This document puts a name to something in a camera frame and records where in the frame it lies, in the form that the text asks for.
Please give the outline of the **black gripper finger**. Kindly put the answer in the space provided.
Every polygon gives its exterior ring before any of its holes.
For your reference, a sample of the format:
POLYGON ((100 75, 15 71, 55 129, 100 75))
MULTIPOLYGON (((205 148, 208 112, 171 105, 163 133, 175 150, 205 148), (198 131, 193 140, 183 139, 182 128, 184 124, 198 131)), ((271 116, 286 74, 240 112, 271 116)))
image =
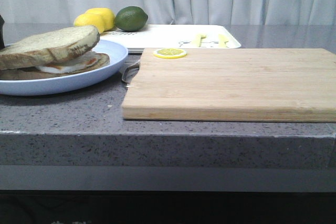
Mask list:
POLYGON ((0 15, 0 49, 5 48, 4 39, 3 39, 3 26, 5 21, 3 20, 2 16, 0 15))

